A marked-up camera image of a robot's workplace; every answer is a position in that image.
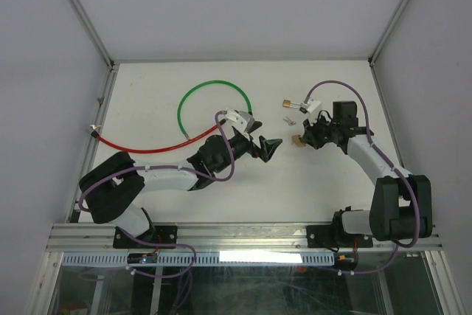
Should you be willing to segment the brass long-shackle padlock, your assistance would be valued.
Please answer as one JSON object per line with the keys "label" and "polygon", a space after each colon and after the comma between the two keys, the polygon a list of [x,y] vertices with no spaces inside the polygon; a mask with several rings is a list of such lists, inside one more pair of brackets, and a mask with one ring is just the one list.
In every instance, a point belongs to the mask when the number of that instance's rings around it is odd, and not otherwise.
{"label": "brass long-shackle padlock", "polygon": [[283,107],[283,108],[291,108],[291,109],[299,110],[300,104],[295,103],[295,102],[293,102],[293,101],[291,101],[291,100],[283,100],[283,102],[282,102],[282,107]]}

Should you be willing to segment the silver keys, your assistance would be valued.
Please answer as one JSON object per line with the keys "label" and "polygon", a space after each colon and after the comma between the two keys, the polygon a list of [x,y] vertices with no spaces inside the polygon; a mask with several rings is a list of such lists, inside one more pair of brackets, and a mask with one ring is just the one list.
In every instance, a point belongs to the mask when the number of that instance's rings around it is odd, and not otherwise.
{"label": "silver keys", "polygon": [[295,121],[291,120],[291,119],[288,118],[288,117],[283,118],[283,120],[284,120],[286,123],[288,123],[289,126],[293,126],[293,125],[296,124]]}

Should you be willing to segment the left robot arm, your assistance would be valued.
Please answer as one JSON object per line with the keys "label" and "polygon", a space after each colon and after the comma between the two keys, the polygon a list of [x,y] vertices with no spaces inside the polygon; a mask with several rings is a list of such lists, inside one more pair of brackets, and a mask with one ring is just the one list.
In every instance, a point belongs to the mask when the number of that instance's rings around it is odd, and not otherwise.
{"label": "left robot arm", "polygon": [[253,139],[250,133],[233,130],[209,136],[188,159],[174,164],[138,165],[129,153],[120,151],[88,172],[79,181],[78,206],[91,215],[95,224],[113,224],[122,239],[138,247],[152,246],[158,241],[158,230],[148,212],[135,205],[142,193],[162,190],[197,191],[214,182],[224,182],[224,170],[232,176],[235,162],[248,154],[268,162],[281,139]]}

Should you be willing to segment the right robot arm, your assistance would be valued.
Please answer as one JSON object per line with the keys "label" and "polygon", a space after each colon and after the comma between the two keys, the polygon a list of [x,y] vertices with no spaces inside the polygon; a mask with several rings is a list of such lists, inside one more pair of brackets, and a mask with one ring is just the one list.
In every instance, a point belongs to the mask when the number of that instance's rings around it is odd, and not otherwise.
{"label": "right robot arm", "polygon": [[368,210],[346,208],[334,213],[330,239],[347,246],[356,236],[392,241],[409,248],[433,232],[431,182],[398,167],[378,147],[373,132],[361,126],[354,101],[336,101],[332,112],[321,110],[303,122],[300,140],[318,150],[334,144],[355,161],[373,183]]}

